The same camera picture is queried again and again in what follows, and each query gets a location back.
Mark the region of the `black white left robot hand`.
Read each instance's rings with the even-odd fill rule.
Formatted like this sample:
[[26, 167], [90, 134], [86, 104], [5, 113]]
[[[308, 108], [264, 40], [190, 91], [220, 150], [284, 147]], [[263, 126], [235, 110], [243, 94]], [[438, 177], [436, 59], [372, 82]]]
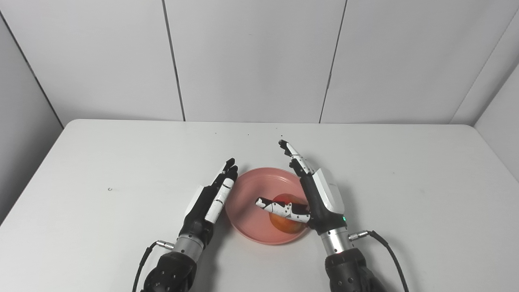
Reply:
[[179, 236], [186, 235], [205, 249], [210, 243], [214, 226], [238, 177], [234, 158], [228, 159], [213, 183], [200, 186], [192, 197]]

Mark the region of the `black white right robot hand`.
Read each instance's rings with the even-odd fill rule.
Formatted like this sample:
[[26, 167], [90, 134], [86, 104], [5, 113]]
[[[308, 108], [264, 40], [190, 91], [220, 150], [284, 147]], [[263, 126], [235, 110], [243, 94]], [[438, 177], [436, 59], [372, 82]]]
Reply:
[[325, 171], [314, 170], [286, 140], [279, 140], [278, 144], [284, 150], [284, 154], [291, 159], [289, 167], [300, 178], [307, 203], [283, 202], [259, 197], [255, 205], [287, 220], [308, 224], [319, 235], [346, 228], [342, 197], [336, 185], [327, 181]]

